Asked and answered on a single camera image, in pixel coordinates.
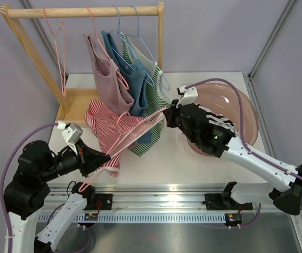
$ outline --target blue hanger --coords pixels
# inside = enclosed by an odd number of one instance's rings
[[[147,49],[147,51],[149,52],[150,56],[152,57],[153,61],[155,62],[155,59],[154,59],[154,57],[153,57],[153,55],[152,55],[150,49],[147,47],[146,43],[144,42],[144,40],[142,39],[142,37],[141,37],[141,35],[140,35],[139,12],[138,12],[138,10],[137,10],[137,8],[136,8],[135,6],[132,6],[132,5],[131,5],[130,7],[134,8],[134,10],[135,10],[135,12],[136,12],[136,14],[137,14],[137,35],[131,35],[131,34],[125,34],[125,35],[127,35],[127,36],[129,36],[129,37],[139,38],[139,39],[141,40],[142,44],[144,44],[144,46],[146,47],[146,49]],[[133,49],[131,48],[131,46],[130,46],[130,45],[128,44],[128,42],[122,37],[121,31],[120,31],[120,22],[119,22],[118,26],[119,26],[119,34],[120,34],[121,40],[123,40],[123,41],[126,43],[126,45],[129,47],[130,52],[133,54],[134,58],[138,59],[137,56],[135,55]],[[169,91],[169,90],[171,89],[171,85],[169,84],[169,82],[168,82],[168,80],[167,80],[167,78],[166,78],[166,76],[165,76],[164,74],[162,74],[162,77],[163,77],[164,80],[166,81],[168,87],[165,87],[165,86],[162,84],[162,82],[160,82],[159,84],[160,84],[165,90]]]
[[[126,41],[125,39],[123,39],[122,36],[121,36],[121,31],[120,31],[120,12],[119,12],[119,9],[118,9],[117,6],[114,6],[114,8],[117,10],[118,17],[119,17],[119,21],[118,21],[118,29],[119,29],[119,30],[118,30],[117,32],[115,32],[115,31],[110,31],[109,33],[114,33],[115,35],[117,35],[117,36],[120,38],[120,40],[124,40],[124,42],[126,43],[126,45],[128,45],[128,47],[130,48],[130,50],[132,50],[132,48],[129,46],[129,44],[127,43],[127,41]],[[124,61],[125,64],[127,64],[131,69],[133,69],[133,67],[132,67],[125,59],[124,59],[124,57],[122,57],[122,56],[120,55],[120,53],[118,53],[114,48],[112,48],[112,50],[116,53],[116,55],[117,55],[118,57],[120,57],[120,58]],[[150,76],[150,74],[149,74],[147,71],[146,71],[146,75],[147,75],[147,77],[151,80],[151,82],[149,82],[149,81],[146,80],[146,79],[145,79],[145,81],[146,81],[149,85],[151,85],[152,87],[154,87],[154,86],[155,86],[155,83],[154,83],[154,81],[153,81],[153,78]]]

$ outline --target gray wall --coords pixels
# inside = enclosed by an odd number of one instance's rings
[[[302,163],[302,1],[254,77],[278,155]]]
[[[6,2],[13,7],[20,7],[16,0]],[[30,23],[25,24],[25,27],[31,28]],[[38,37],[34,33],[30,35],[43,51]],[[54,76],[57,76],[56,68],[51,62],[49,67]],[[56,105],[52,92],[0,14],[0,177],[10,153],[21,139],[42,124],[52,122]],[[42,132],[35,139],[47,140],[48,134],[48,131]],[[7,182],[13,176],[14,169],[15,162]],[[5,232],[0,204],[0,252],[4,250]]]
[[[158,0],[30,0],[34,8],[149,6]],[[287,0],[164,0],[164,60],[166,72],[239,71],[248,73],[274,28]],[[136,17],[122,18],[122,31],[135,34]],[[54,29],[62,19],[50,19]],[[89,18],[64,19],[69,73],[90,73],[82,33],[92,33]],[[96,18],[97,29],[117,30],[118,18]],[[51,39],[44,20],[42,25]],[[157,17],[140,19],[141,34],[157,56]],[[62,37],[59,49],[62,50]]]

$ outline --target gray floor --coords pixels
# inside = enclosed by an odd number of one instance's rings
[[[253,218],[246,215],[245,222]],[[37,231],[44,224],[37,225]],[[87,253],[298,253],[301,252],[291,219],[283,214],[262,214],[252,227],[215,229],[207,224],[96,224]],[[58,249],[77,251],[87,242],[87,233],[69,229]]]

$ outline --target clothes rack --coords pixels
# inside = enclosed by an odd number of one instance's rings
[[[118,9],[121,16],[137,15],[133,7],[118,7]],[[118,16],[114,7],[91,7],[90,10],[94,17]],[[158,16],[158,65],[162,67],[164,4],[163,2],[159,2],[157,6],[139,6],[137,10],[139,16]],[[0,12],[57,98],[60,108],[56,121],[65,120],[79,124],[82,127],[87,127],[84,122],[84,115],[91,100],[100,100],[97,90],[95,88],[66,89],[66,97],[64,97],[58,83],[43,61],[41,54],[20,22],[21,18],[44,18],[43,9],[13,9],[10,4],[2,4],[0,5]],[[90,12],[85,7],[46,8],[45,14],[47,18],[91,17]]]

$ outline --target clothing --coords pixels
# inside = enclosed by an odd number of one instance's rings
[[[134,104],[130,108],[130,114],[132,116],[145,116],[146,109],[148,107],[146,100],[146,87],[147,82],[145,81],[147,72],[143,68],[141,62],[136,60],[134,64],[131,64],[132,68],[128,66],[119,54],[118,48],[113,40],[111,34],[102,31],[104,44],[108,55],[116,63],[120,69],[120,73],[126,79],[129,84],[129,94],[134,99]],[[151,143],[152,133],[151,131],[144,134],[138,143]]]
[[[103,102],[98,100],[90,102],[85,114],[85,122],[97,136],[102,152],[108,152],[110,147],[120,137],[120,133],[124,135],[144,119],[134,116],[123,116],[117,123],[118,118],[119,115],[114,113]],[[110,173],[112,178],[116,179],[119,177],[119,160],[123,152],[124,150],[102,166]]]
[[[159,68],[156,62],[152,62],[147,59],[131,42],[130,38],[122,34],[123,37],[123,56],[124,59],[132,64],[135,61],[140,61],[148,73],[152,76],[153,81],[156,86],[152,87],[151,85],[146,86],[146,100],[148,107],[145,112],[145,116],[149,116],[155,111],[159,110],[164,106],[170,106],[172,100],[165,94],[163,87],[159,84],[161,82],[162,70]],[[160,138],[161,131],[164,127],[164,121],[161,121],[154,128],[151,129],[152,132],[152,142],[151,143],[138,143],[136,146],[129,148],[134,154],[138,156],[144,155]]]
[[[95,39],[89,36],[84,37],[89,49],[92,72],[101,100],[118,115],[128,112],[134,103],[134,99],[122,82],[118,81],[117,65],[112,59],[108,58],[95,42]]]

